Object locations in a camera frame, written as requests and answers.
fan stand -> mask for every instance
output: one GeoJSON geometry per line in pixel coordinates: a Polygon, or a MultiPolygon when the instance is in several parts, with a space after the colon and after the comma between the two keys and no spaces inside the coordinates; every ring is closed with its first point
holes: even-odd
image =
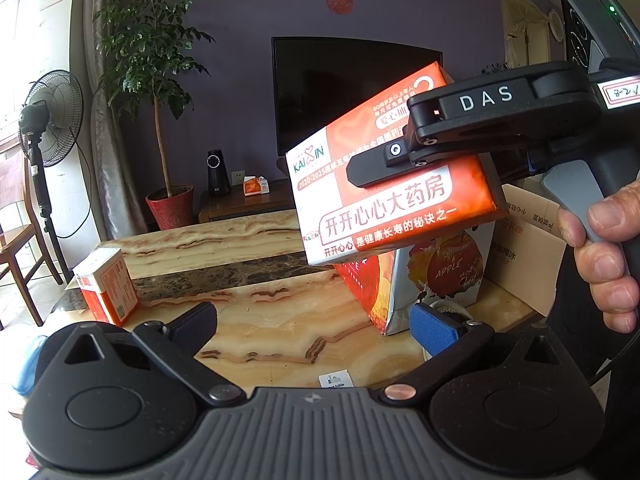
{"type": "Polygon", "coordinates": [[[44,232],[49,233],[51,239],[51,245],[53,251],[56,253],[56,258],[60,264],[60,270],[65,277],[65,281],[69,283],[73,278],[73,274],[66,266],[65,257],[62,254],[60,248],[60,242],[56,235],[56,229],[53,227],[51,220],[51,199],[49,197],[49,189],[47,189],[47,181],[44,177],[44,164],[42,163],[42,152],[40,151],[39,143],[42,139],[42,133],[29,132],[27,133],[27,139],[29,143],[29,162],[31,164],[31,176],[33,178],[33,188],[36,193],[36,200],[40,207],[40,216],[44,218],[44,232]]]}

chair backrest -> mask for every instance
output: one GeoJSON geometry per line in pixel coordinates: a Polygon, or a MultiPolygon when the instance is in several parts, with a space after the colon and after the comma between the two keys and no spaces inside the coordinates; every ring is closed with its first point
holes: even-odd
{"type": "Polygon", "coordinates": [[[0,161],[0,209],[24,200],[31,205],[29,195],[29,165],[22,152],[0,161]]]}

gray curtain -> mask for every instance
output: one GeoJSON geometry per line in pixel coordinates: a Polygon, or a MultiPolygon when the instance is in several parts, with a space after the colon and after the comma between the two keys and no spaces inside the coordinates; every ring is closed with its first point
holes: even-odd
{"type": "Polygon", "coordinates": [[[98,90],[98,81],[104,72],[106,60],[97,49],[103,36],[102,20],[95,13],[107,0],[84,0],[84,49],[91,91],[91,141],[94,167],[104,224],[109,238],[122,238],[146,233],[147,227],[136,193],[120,125],[113,109],[107,105],[104,90],[98,90]]]}

electric fan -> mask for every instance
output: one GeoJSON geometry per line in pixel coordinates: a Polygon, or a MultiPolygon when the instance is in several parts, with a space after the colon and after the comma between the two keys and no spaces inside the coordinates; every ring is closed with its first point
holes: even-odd
{"type": "Polygon", "coordinates": [[[20,146],[31,165],[44,231],[49,233],[67,283],[73,275],[66,266],[51,221],[51,200],[44,168],[59,163],[71,151],[78,138],[83,109],[82,90],[75,76],[66,70],[53,70],[33,84],[18,121],[20,146]]]}

dark marble stripe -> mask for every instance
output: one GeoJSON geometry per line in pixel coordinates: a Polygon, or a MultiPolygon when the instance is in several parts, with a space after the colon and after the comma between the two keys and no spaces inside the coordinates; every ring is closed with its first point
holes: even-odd
{"type": "MultiPolygon", "coordinates": [[[[133,285],[140,301],[181,298],[223,288],[272,282],[293,276],[333,269],[333,266],[312,267],[306,262],[306,254],[281,254],[234,264],[205,267],[203,269],[172,272],[161,276],[138,278],[133,285]]],[[[82,310],[87,305],[79,288],[65,290],[53,310],[82,310]]]]}

